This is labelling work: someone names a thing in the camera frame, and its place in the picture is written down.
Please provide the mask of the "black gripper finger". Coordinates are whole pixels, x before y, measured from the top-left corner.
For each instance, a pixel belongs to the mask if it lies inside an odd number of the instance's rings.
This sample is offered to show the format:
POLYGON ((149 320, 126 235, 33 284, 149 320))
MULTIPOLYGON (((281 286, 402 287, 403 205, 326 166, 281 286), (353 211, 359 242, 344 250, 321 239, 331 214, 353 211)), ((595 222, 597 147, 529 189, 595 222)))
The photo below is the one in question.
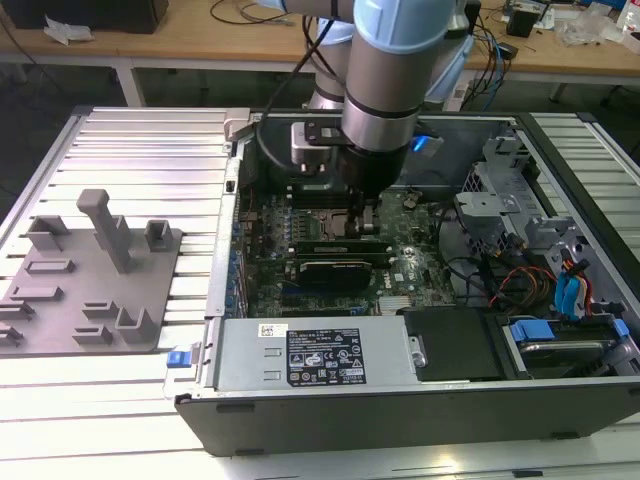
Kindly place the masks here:
POLYGON ((363 192, 350 192, 347 208, 347 237, 361 238, 366 235, 378 235, 381 221, 377 209, 380 196, 368 196, 363 192))

